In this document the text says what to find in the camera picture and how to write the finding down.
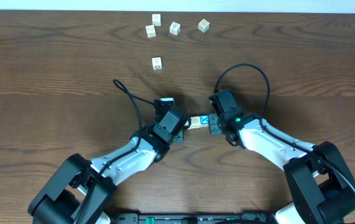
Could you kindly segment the blue X wooden block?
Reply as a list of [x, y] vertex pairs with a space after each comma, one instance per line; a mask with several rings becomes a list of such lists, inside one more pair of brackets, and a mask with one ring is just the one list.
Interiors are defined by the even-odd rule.
[[202, 128], [209, 126], [209, 117], [208, 117], [208, 115], [199, 116], [199, 119], [200, 119], [200, 126]]

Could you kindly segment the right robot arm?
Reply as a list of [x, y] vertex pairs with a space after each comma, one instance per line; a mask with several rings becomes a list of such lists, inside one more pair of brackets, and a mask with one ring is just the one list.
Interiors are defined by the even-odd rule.
[[276, 223], [342, 223], [355, 211], [355, 179], [334, 144], [299, 141], [255, 113], [244, 114], [231, 90], [214, 93], [210, 103], [228, 143], [284, 171], [292, 202], [274, 213]]

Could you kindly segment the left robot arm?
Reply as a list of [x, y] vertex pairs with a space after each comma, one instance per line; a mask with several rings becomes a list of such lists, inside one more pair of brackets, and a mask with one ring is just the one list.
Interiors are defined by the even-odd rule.
[[118, 185], [161, 161], [175, 136], [191, 121], [171, 98], [155, 101], [155, 121], [129, 142], [101, 157], [70, 156], [30, 203], [34, 223], [111, 223], [105, 214]]

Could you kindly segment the yellow-sided wooden block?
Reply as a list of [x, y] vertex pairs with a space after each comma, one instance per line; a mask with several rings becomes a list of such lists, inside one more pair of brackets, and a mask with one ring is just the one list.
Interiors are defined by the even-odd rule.
[[188, 129], [197, 129], [201, 128], [200, 117], [199, 116], [192, 116], [185, 124], [188, 126]]

